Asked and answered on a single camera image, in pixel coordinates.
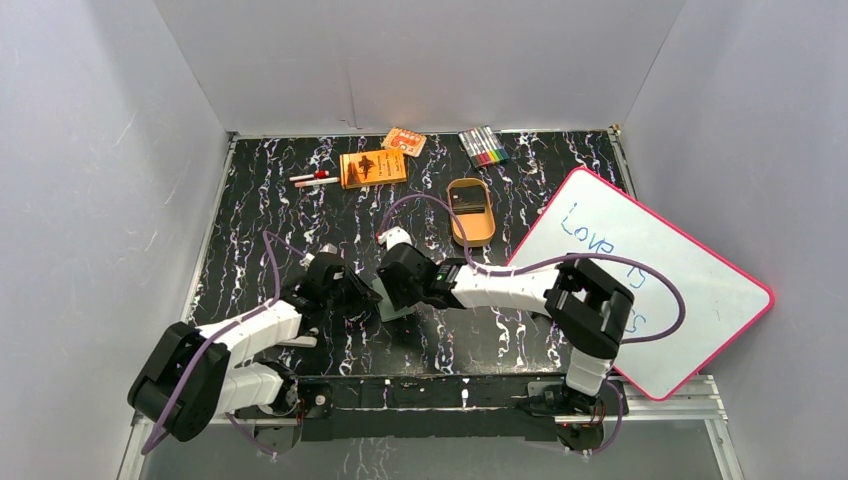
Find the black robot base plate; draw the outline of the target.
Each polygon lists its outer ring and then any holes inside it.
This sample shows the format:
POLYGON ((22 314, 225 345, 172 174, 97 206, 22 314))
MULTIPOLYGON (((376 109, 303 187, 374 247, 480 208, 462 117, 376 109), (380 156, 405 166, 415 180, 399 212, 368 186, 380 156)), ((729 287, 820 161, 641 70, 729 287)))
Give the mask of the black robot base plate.
POLYGON ((291 427, 302 442, 513 437, 593 453, 616 438, 629 412, 619 381, 586 400, 567 393, 563 375, 547 373, 303 376, 285 382, 278 405, 235 416, 270 442, 271 428, 291 427))

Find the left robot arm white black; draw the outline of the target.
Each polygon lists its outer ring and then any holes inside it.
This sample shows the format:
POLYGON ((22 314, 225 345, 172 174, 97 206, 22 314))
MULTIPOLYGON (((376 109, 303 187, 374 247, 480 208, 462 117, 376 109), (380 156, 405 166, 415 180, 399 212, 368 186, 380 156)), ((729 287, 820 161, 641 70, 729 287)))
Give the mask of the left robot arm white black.
POLYGON ((291 376, 256 355, 274 346, 313 348, 323 322, 358 317, 381 299, 335 251, 306 254, 295 276, 253 310, 200 327, 170 325, 127 402, 182 442, 243 408, 263 406, 286 416, 297 407, 299 391, 291 376))

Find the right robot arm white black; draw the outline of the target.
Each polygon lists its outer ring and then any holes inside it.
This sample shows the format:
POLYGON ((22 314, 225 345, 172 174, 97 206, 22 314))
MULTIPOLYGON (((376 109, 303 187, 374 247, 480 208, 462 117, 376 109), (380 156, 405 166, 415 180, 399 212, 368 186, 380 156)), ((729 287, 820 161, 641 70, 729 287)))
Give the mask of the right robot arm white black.
POLYGON ((385 290, 383 318, 419 303, 436 309, 492 307, 523 310, 551 320, 571 347, 562 386, 530 389, 518 403, 535 417, 584 414, 561 441, 587 453, 603 445, 602 386, 623 340, 634 304, 632 292, 593 261, 577 257, 526 273, 484 273, 463 258, 436 263, 412 245, 409 234, 391 228, 377 237, 386 250, 377 275, 385 290))

